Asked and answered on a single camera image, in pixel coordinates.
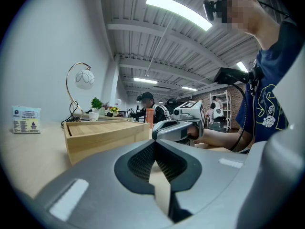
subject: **person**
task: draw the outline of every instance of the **person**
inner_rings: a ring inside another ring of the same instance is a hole
[[[166,110],[164,106],[159,106],[154,104],[153,95],[149,92],[145,92],[142,94],[141,103],[143,105],[143,109],[139,113],[130,113],[130,116],[133,118],[139,118],[146,115],[146,109],[152,108],[153,112],[153,123],[158,123],[159,121],[166,120],[169,118],[169,112]]]
[[[221,102],[221,100],[217,96],[213,96],[213,103],[215,103],[220,109],[223,109],[224,107],[223,102]]]
[[[211,108],[205,113],[205,117],[208,118],[210,125],[214,123],[213,113],[214,113],[214,108],[215,107],[216,107],[216,104],[215,103],[211,103]]]
[[[225,1],[222,2],[226,14],[224,16],[232,28],[254,36],[261,46],[256,56],[256,63],[262,69],[264,77],[257,87],[254,102],[250,95],[250,87],[246,85],[247,121],[244,133],[234,149],[234,152],[238,152],[246,148],[252,140],[254,142],[268,140],[272,134],[287,127],[285,114],[272,90],[295,61],[304,38],[294,24],[286,21],[278,24],[274,21],[258,0],[219,1]],[[243,100],[236,117],[240,126],[244,125],[244,114]],[[230,149],[237,142],[241,131],[242,128],[238,133],[221,133],[205,129],[203,136],[196,143]],[[188,134],[197,137],[198,129],[189,128]]]

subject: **flower pot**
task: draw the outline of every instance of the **flower pot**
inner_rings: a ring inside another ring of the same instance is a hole
[[[92,108],[92,112],[100,114],[100,110],[99,109]]]
[[[90,121],[98,121],[99,120],[99,115],[100,113],[95,113],[95,112],[89,112],[89,119]]]
[[[100,115],[105,115],[105,108],[104,107],[100,108]]]

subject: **hand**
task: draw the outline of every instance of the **hand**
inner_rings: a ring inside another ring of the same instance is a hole
[[[192,125],[192,126],[187,128],[187,134],[197,138],[198,135],[199,135],[199,130],[196,126]]]

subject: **ceiling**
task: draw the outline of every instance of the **ceiling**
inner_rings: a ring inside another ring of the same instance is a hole
[[[203,0],[175,1],[206,18]],[[182,90],[182,86],[202,89],[213,83],[220,67],[238,68],[236,63],[242,61],[250,69],[260,49],[253,36],[228,31],[219,24],[204,31],[177,14],[146,5],[146,0],[109,3],[108,35],[113,54],[121,56],[120,77],[128,95],[150,91],[168,99],[190,93]],[[134,77],[144,78],[146,74],[148,79],[158,81],[159,88],[133,81]]]

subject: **table lamp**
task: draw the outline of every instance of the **table lamp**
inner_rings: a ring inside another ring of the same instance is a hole
[[[70,100],[71,100],[71,104],[70,104],[70,108],[71,108],[71,105],[76,104],[76,108],[73,110],[73,112],[71,112],[70,110],[70,117],[66,120],[66,121],[70,121],[70,122],[77,122],[77,121],[80,121],[84,115],[84,111],[82,110],[82,108],[78,105],[77,101],[75,101],[70,92],[69,92],[69,89],[68,89],[68,77],[69,77],[69,73],[70,71],[72,70],[72,68],[76,65],[79,65],[79,64],[83,64],[85,66],[87,66],[87,68],[85,70],[81,70],[79,71],[76,76],[75,76],[75,84],[78,88],[81,88],[81,89],[84,89],[84,90],[88,90],[90,88],[92,88],[93,86],[93,83],[94,83],[94,75],[93,73],[90,71],[90,66],[87,65],[86,63],[76,63],[74,64],[68,71],[68,74],[67,74],[67,78],[66,78],[66,88],[67,88],[67,92],[68,92],[68,95],[70,97]],[[74,117],[74,112],[75,110],[79,108],[80,111],[81,111],[81,117]]]

